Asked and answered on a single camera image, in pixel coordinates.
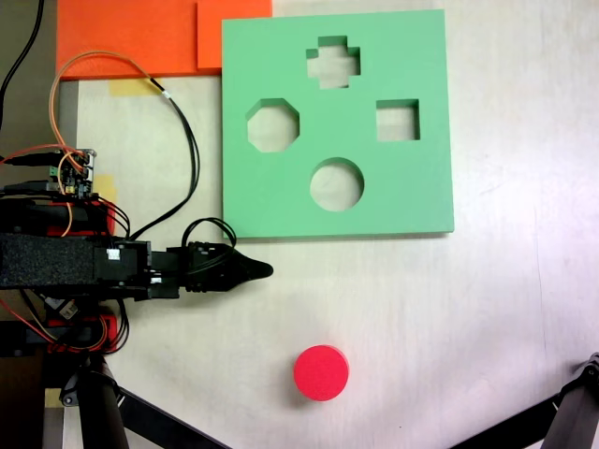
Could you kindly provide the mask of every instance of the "white table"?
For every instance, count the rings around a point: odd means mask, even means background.
[[[446,10],[456,232],[242,241],[272,278],[127,301],[131,338],[109,359],[121,385],[236,449],[446,448],[555,393],[599,350],[599,3],[275,0],[274,14],[429,7]],[[202,174],[143,236],[158,250],[221,213],[220,80],[165,84]],[[82,82],[77,145],[98,151],[135,228],[184,196],[185,138],[159,97]],[[345,352],[350,380],[310,403],[291,367],[321,343]],[[77,414],[65,448],[79,447]]]

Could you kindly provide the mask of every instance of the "red foam disc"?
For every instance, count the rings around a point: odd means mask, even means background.
[[[296,360],[293,378],[298,390],[312,400],[330,400],[345,388],[349,364],[341,351],[319,345],[306,349]]]

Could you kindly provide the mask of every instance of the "orange panel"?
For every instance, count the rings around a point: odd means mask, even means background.
[[[271,0],[197,0],[197,69],[221,72],[222,20],[271,16]]]
[[[58,0],[56,66],[83,51],[107,50],[133,58],[155,77],[220,73],[221,20],[271,15],[270,0],[202,1],[200,22],[199,9],[197,0]],[[199,48],[211,55],[205,65]],[[63,79],[138,76],[127,63],[98,57],[76,63]]]

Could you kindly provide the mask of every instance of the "green foam board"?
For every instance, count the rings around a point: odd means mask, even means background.
[[[346,43],[359,74],[340,89],[309,78],[319,47]],[[224,217],[240,237],[454,229],[444,13],[440,10],[224,21]],[[283,152],[261,152],[248,120],[263,106],[299,115]],[[377,108],[416,111],[415,139],[379,141]],[[322,209],[310,183],[326,162],[363,179],[358,203]]]

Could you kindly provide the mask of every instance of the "circuit board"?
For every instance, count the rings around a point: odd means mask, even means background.
[[[79,172],[71,164],[63,163],[60,173],[60,181],[68,196],[78,199],[87,199],[94,191],[94,162],[95,152],[83,150],[84,155],[73,155],[73,159],[83,167]],[[58,186],[58,164],[50,166],[50,177]]]

